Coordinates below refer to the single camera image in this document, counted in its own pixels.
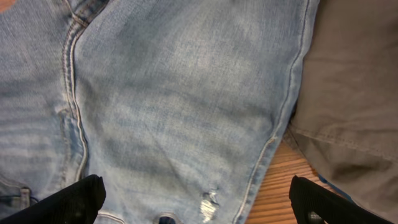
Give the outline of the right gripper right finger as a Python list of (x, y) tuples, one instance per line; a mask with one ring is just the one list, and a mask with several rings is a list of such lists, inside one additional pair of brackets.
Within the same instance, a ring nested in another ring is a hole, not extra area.
[(289, 199), (298, 224), (392, 224), (304, 177), (292, 178)]

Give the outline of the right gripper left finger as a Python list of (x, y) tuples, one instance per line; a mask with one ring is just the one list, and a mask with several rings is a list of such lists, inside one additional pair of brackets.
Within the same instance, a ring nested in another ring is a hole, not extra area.
[(105, 199), (103, 178), (97, 175), (89, 175), (39, 202), (24, 187), (17, 197), (1, 197), (1, 224), (94, 224)]

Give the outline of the light blue denim jeans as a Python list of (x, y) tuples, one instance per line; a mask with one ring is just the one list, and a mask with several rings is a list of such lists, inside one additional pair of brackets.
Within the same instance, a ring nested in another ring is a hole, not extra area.
[(98, 223), (244, 223), (317, 1), (16, 1), (1, 13), (1, 217), (90, 174)]

